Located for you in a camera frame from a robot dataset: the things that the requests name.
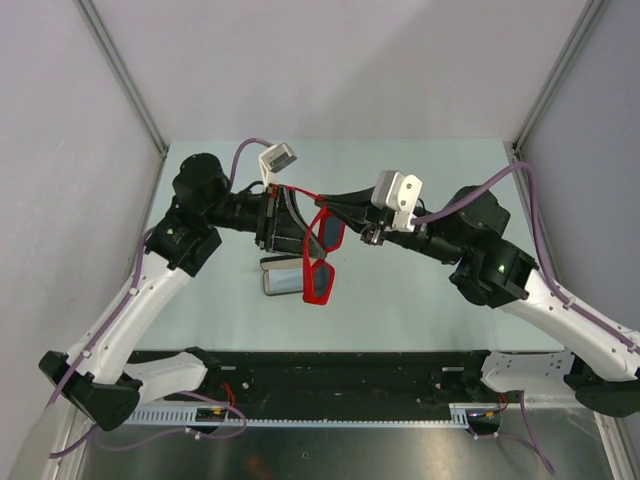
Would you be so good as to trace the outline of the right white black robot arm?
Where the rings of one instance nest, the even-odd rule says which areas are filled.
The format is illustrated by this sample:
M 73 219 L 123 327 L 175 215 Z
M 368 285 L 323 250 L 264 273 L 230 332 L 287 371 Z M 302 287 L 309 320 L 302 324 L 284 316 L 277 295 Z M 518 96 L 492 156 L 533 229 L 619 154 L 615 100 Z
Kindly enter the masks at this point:
M 416 198 L 384 201 L 370 188 L 316 200 L 319 233 L 333 221 L 363 242 L 390 242 L 454 265 L 450 282 L 469 303 L 499 309 L 543 331 L 560 353 L 488 354 L 461 376 L 463 393 L 484 401 L 494 392 L 571 395 L 597 413 L 624 418 L 639 411 L 639 334 L 572 295 L 531 256 L 504 239 L 509 212 L 479 186 L 464 187 L 444 211 Z

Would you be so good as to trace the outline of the blue cleaning cloth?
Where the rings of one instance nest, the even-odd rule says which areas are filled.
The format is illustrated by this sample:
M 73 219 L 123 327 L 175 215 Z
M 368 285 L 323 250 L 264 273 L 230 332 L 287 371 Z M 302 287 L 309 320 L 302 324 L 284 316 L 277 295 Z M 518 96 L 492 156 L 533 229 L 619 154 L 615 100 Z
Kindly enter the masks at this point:
M 268 283 L 272 295 L 300 293 L 303 291 L 303 273 L 300 269 L 270 270 Z

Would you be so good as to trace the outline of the black glasses case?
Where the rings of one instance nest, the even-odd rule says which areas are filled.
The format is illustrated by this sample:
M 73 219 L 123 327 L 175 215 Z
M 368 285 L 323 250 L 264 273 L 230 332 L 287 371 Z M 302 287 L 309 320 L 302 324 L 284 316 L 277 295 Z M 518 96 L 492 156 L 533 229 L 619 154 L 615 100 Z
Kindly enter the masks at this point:
M 266 296 L 298 294 L 303 291 L 302 258 L 291 255 L 263 257 L 262 285 Z

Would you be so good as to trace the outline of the red sunglasses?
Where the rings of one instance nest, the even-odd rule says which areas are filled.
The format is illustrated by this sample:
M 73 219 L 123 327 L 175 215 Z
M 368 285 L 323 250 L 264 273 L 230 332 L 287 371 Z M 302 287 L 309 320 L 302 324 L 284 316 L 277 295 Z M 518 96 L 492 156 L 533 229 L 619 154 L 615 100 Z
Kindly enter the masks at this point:
M 336 270 L 327 257 L 338 250 L 344 240 L 346 226 L 325 205 L 324 198 L 300 187 L 289 190 L 313 200 L 318 211 L 304 228 L 302 250 L 302 299 L 305 303 L 324 306 L 333 289 Z

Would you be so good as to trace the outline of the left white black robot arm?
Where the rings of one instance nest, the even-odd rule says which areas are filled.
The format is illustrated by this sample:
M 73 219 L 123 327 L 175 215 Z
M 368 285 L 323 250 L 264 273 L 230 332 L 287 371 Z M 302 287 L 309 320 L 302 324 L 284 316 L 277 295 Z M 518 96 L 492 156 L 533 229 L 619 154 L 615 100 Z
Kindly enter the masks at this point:
M 268 252 L 291 254 L 309 268 L 328 249 L 303 220 L 291 187 L 272 181 L 295 160 L 285 144 L 258 157 L 264 190 L 233 193 L 219 159 L 194 154 L 180 165 L 162 220 L 145 235 L 131 280 L 92 328 L 66 352 L 49 351 L 39 368 L 64 397 L 100 429 L 122 425 L 141 404 L 183 391 L 207 400 L 221 387 L 220 363 L 188 348 L 172 357 L 132 364 L 134 348 L 166 304 L 221 246 L 220 229 L 254 234 Z

